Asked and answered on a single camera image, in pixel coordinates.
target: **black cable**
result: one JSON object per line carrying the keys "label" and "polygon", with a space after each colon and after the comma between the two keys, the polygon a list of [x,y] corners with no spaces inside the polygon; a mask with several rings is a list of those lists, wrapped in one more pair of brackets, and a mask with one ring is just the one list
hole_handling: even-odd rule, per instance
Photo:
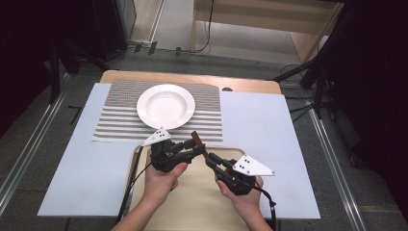
{"label": "black cable", "polygon": [[152,163],[150,162],[149,165],[147,165],[141,172],[139,172],[138,176],[137,176],[137,177],[135,178],[135,180],[133,181],[133,185],[135,185],[136,181],[137,181],[138,178],[141,176],[141,174],[144,173],[144,172],[147,170],[147,168],[148,168],[149,166],[151,166],[151,165],[152,165]]}
{"label": "black cable", "polygon": [[301,111],[301,110],[303,110],[303,109],[311,109],[311,108],[313,108],[314,105],[315,105],[314,103],[311,103],[311,104],[308,104],[308,105],[306,105],[306,106],[304,106],[304,107],[301,107],[301,108],[290,109],[289,112],[290,112],[290,113],[295,113],[295,112]]}
{"label": "black cable", "polygon": [[255,184],[256,184],[257,186],[252,186],[252,185],[249,185],[248,183],[246,183],[246,182],[244,182],[244,181],[242,181],[242,180],[240,180],[240,179],[238,179],[238,178],[236,178],[236,180],[237,180],[238,182],[240,182],[240,183],[242,183],[242,184],[248,186],[248,187],[251,187],[252,189],[254,189],[254,190],[256,190],[256,191],[261,192],[264,196],[267,197],[267,199],[269,200],[271,226],[272,226],[272,229],[273,229],[273,230],[276,230],[276,212],[275,212],[275,205],[276,205],[276,203],[272,200],[272,197],[270,196],[270,194],[269,194],[267,191],[265,191],[264,189],[262,189],[262,188],[260,187],[260,185],[258,184],[257,181],[255,181]]}
{"label": "black cable", "polygon": [[[198,49],[196,51],[191,51],[191,50],[171,50],[171,49],[163,49],[163,48],[155,48],[155,50],[160,50],[160,51],[168,51],[168,52],[177,52],[177,53],[186,53],[186,54],[197,54],[202,52],[205,48],[207,48],[207,46],[209,46],[210,44],[210,39],[211,39],[211,22],[213,20],[213,11],[214,11],[214,0],[212,1],[211,4],[211,10],[210,10],[210,18],[208,21],[208,32],[206,29],[206,35],[207,35],[207,43],[204,45],[204,47],[202,47],[201,49]],[[143,49],[150,49],[149,46],[142,46],[141,48]]]}
{"label": "black cable", "polygon": [[199,53],[199,52],[203,51],[203,50],[208,46],[208,44],[210,43],[210,38],[211,38],[211,21],[213,20],[213,9],[214,9],[214,0],[212,1],[212,4],[211,4],[210,19],[208,20],[207,43],[204,45],[203,48],[201,48],[201,49],[199,49],[199,50],[196,50],[196,51],[194,51],[193,53]]}
{"label": "black cable", "polygon": [[306,111],[304,111],[303,113],[301,113],[300,115],[298,115],[294,120],[292,120],[292,122],[296,122],[298,119],[300,119],[303,115],[305,115],[307,112],[309,112],[309,110],[311,110],[312,108],[307,109]]}
{"label": "black cable", "polygon": [[[136,174],[136,171],[138,169],[139,160],[140,160],[140,155],[141,155],[142,151],[143,151],[143,146],[140,147],[140,149],[138,151],[138,154],[136,156],[136,161],[135,161],[135,164],[134,164],[133,169],[132,169],[131,177],[133,177]],[[118,213],[117,218],[116,218],[116,224],[118,224],[120,222],[120,220],[122,219],[123,212],[124,212],[125,207],[126,207],[126,202],[127,202],[128,198],[129,198],[130,191],[132,190],[136,179],[132,180],[132,178],[131,178],[131,180],[129,181],[129,184],[128,184],[127,188],[126,188],[125,195],[123,196],[122,204],[120,205],[119,213]]]}

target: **wrist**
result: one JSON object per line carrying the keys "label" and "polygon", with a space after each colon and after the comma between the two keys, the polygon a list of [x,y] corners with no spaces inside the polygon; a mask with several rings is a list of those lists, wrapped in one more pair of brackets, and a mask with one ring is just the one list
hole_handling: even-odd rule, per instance
{"label": "wrist", "polygon": [[156,212],[156,210],[158,210],[163,203],[160,203],[159,200],[155,200],[143,195],[140,199],[139,204],[146,210],[152,210],[153,212]]}

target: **electrical cable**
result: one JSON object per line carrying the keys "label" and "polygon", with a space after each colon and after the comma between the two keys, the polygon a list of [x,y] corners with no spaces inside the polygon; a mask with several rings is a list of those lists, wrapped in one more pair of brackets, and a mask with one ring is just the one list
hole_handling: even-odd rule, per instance
{"label": "electrical cable", "polygon": [[[139,164],[139,160],[140,160],[140,155],[141,155],[142,151],[143,151],[143,146],[141,146],[139,148],[138,154],[136,156],[136,161],[135,161],[135,164],[134,164],[133,169],[132,169],[131,177],[133,177],[137,172],[138,164]],[[116,218],[116,224],[118,224],[120,222],[120,220],[122,219],[122,216],[123,216],[123,213],[124,213],[124,210],[125,210],[125,207],[126,207],[126,203],[127,203],[128,198],[129,198],[130,191],[132,190],[136,179],[132,180],[132,178],[131,178],[131,180],[129,181],[129,184],[128,184],[127,188],[126,188],[125,195],[123,196],[122,204],[120,205],[119,213],[118,213],[117,218]]]}
{"label": "electrical cable", "polygon": [[312,108],[307,109],[306,111],[304,111],[303,113],[301,113],[300,115],[298,115],[294,120],[292,120],[292,122],[296,122],[298,119],[300,119],[303,115],[305,115],[307,112],[309,112],[309,110],[311,110]]}
{"label": "electrical cable", "polygon": [[236,180],[237,180],[238,182],[240,182],[240,183],[242,183],[242,184],[248,186],[248,187],[251,187],[252,189],[254,189],[254,190],[256,190],[256,191],[261,192],[261,193],[268,199],[268,201],[269,201],[269,208],[270,208],[271,226],[272,226],[272,229],[273,229],[273,230],[276,230],[276,223],[277,223],[277,222],[276,222],[276,212],[275,212],[275,205],[276,205],[276,203],[272,200],[272,197],[270,196],[270,194],[269,194],[267,191],[265,191],[264,189],[262,189],[262,188],[260,187],[260,185],[258,184],[257,181],[255,181],[255,184],[256,184],[257,186],[252,186],[252,185],[249,185],[248,183],[246,183],[246,182],[244,182],[244,181],[242,181],[242,180],[240,180],[240,179],[238,179],[238,178],[236,178]]}
{"label": "electrical cable", "polygon": [[208,20],[208,35],[207,35],[207,43],[204,45],[203,48],[198,49],[196,51],[194,51],[193,53],[199,53],[201,51],[203,51],[208,44],[210,43],[210,38],[211,38],[211,21],[213,20],[213,10],[214,10],[214,0],[212,1],[211,4],[211,10],[210,10],[210,19]]}
{"label": "electrical cable", "polygon": [[[185,53],[185,54],[198,54],[200,52],[202,52],[205,48],[207,48],[207,46],[210,46],[210,51],[211,51],[211,45],[210,45],[210,39],[211,39],[211,22],[213,20],[213,11],[214,11],[214,1],[212,0],[212,4],[211,4],[211,10],[210,10],[210,18],[208,21],[208,29],[206,27],[205,28],[205,32],[206,32],[206,37],[207,37],[207,42],[204,45],[204,47],[202,47],[201,49],[198,49],[196,51],[191,51],[191,50],[172,50],[172,49],[164,49],[164,48],[155,48],[155,50],[159,50],[159,51],[168,51],[168,52],[177,52],[177,53]],[[143,49],[150,49],[149,46],[142,46],[141,48]]]}

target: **person's right hand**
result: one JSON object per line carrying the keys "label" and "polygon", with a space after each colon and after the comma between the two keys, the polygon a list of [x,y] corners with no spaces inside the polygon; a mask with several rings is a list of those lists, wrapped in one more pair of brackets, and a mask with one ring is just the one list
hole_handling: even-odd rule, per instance
{"label": "person's right hand", "polygon": [[[257,176],[256,181],[258,182],[259,188],[264,186],[264,181],[262,180],[261,176]],[[234,195],[234,193],[228,189],[228,186],[225,185],[224,182],[217,180],[217,184],[221,193],[231,199],[235,210],[243,221],[245,221],[249,230],[272,230],[265,221],[259,207],[261,192],[252,189],[249,194]]]}

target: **hand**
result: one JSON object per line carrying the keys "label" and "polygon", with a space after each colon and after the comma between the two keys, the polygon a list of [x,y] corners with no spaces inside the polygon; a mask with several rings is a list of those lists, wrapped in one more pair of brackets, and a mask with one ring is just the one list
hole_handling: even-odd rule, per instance
{"label": "hand", "polygon": [[[147,151],[146,165],[151,163],[151,150]],[[170,191],[176,189],[177,178],[187,169],[186,163],[177,165],[171,172],[164,173],[153,166],[146,169],[144,192],[136,207],[129,212],[112,230],[141,231],[152,218],[156,210],[165,203]]]}
{"label": "hand", "polygon": [[[256,182],[258,182],[259,188],[264,186],[264,181],[261,176],[256,177]],[[224,182],[217,180],[217,184],[221,193],[231,199],[235,210],[243,221],[245,221],[249,230],[272,230],[265,221],[259,207],[261,192],[251,190],[251,192],[246,195],[234,195]]]}
{"label": "hand", "polygon": [[[146,165],[151,163],[151,150],[147,151]],[[144,193],[141,200],[147,200],[159,208],[165,203],[168,194],[178,186],[177,178],[187,169],[187,163],[177,165],[170,172],[156,170],[153,166],[146,169],[144,176]]]}

